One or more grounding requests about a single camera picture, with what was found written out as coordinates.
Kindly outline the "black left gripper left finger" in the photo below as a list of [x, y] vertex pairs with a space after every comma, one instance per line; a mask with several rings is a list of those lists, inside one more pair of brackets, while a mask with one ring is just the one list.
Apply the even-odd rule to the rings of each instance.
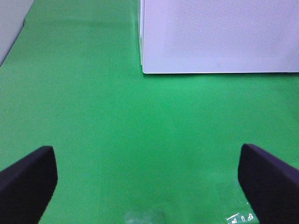
[[0, 172], [0, 222], [37, 224], [57, 186], [52, 146], [42, 146]]

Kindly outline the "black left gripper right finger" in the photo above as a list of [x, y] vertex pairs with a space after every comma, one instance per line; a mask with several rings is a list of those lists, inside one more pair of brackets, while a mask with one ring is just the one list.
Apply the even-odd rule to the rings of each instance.
[[243, 144], [238, 182], [261, 224], [299, 222], [299, 171], [254, 144]]

